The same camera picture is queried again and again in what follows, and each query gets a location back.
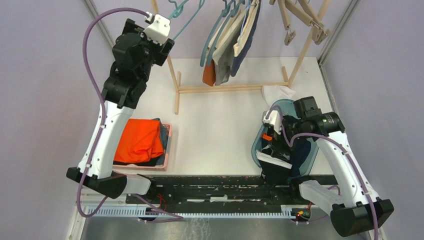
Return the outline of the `brown orange underwear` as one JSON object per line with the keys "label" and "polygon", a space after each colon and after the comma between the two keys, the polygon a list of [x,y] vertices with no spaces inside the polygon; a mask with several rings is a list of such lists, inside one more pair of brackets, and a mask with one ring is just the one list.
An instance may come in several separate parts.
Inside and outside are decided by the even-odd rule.
{"label": "brown orange underwear", "polygon": [[210,87],[216,83],[215,62],[211,60],[210,64],[206,64],[203,69],[202,82]]}

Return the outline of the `black white-band underwear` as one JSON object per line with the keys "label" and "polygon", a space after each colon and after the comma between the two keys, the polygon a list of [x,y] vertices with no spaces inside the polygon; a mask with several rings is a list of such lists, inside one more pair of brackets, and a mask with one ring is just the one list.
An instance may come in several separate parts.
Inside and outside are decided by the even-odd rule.
{"label": "black white-band underwear", "polygon": [[285,184],[292,170],[289,159],[271,157],[271,149],[266,146],[255,151],[255,156],[261,168],[261,177],[269,185]]}

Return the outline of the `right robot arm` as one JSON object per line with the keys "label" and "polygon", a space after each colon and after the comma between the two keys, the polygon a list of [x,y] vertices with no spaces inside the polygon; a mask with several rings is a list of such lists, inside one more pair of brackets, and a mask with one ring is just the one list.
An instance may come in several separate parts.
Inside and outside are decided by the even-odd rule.
{"label": "right robot arm", "polygon": [[317,147],[325,156],[337,182],[335,193],[316,180],[306,180],[289,189],[295,204],[309,201],[324,211],[342,237],[372,232],[394,212],[391,200],[372,187],[352,152],[346,128],[333,111],[322,112],[313,96],[288,101],[287,107],[272,105],[262,115],[269,161],[261,160],[265,179],[279,184],[300,175],[300,169]]}

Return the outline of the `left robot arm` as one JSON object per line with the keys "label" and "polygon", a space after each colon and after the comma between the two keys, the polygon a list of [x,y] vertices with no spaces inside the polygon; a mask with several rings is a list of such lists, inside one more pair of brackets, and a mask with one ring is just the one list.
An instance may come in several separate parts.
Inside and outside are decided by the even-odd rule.
{"label": "left robot arm", "polygon": [[158,191],[151,180],[139,174],[113,171],[115,152],[124,128],[147,88],[153,65],[162,66],[174,40],[170,39],[170,20],[157,14],[145,28],[127,19],[122,34],[112,48],[114,62],[103,84],[96,130],[85,156],[76,167],[68,168],[66,177],[111,199],[123,194],[138,194],[147,204],[154,202]]}

